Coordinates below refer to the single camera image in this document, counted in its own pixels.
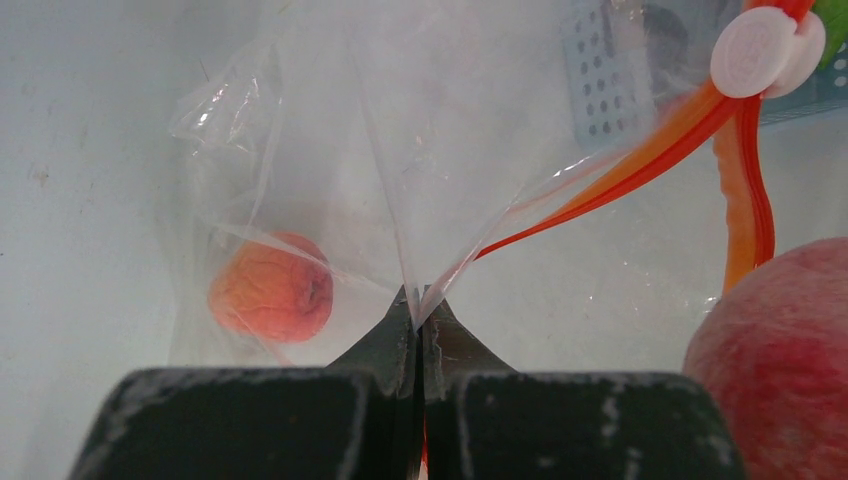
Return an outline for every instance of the green vegetable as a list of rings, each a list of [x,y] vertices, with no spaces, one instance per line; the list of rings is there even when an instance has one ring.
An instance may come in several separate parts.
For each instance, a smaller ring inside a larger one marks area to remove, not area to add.
[[[848,39],[848,0],[816,0],[813,13],[821,18],[827,32],[827,43],[819,68],[833,61],[839,47]]]

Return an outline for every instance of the apple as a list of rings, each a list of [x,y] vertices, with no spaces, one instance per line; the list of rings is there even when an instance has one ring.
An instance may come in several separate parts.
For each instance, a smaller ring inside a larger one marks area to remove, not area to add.
[[[754,480],[848,478],[848,238],[746,276],[689,344]]]
[[[295,233],[273,235],[317,261],[245,242],[212,282],[209,309],[219,324],[237,332],[281,343],[305,342],[330,318],[333,277],[313,242]]]

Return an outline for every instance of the blue basket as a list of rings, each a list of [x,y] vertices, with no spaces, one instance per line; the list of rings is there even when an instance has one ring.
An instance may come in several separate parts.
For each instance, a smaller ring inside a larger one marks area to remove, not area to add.
[[[776,124],[844,107],[848,107],[848,48],[842,44],[827,68],[817,70],[791,94],[764,102],[760,124]]]

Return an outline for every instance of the plastic bag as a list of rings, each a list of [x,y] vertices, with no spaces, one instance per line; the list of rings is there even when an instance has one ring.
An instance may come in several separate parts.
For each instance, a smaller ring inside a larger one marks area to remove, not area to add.
[[[423,321],[486,241],[550,213],[699,87],[727,11],[678,8],[709,20],[681,34],[674,11],[638,1],[292,5],[172,123],[193,146],[174,361],[325,364],[401,283]],[[305,297],[268,287],[277,260],[256,273],[275,250],[320,278]],[[245,258],[255,265],[239,270]],[[257,320],[297,324],[266,297],[312,308],[328,283],[316,331],[286,337]]]

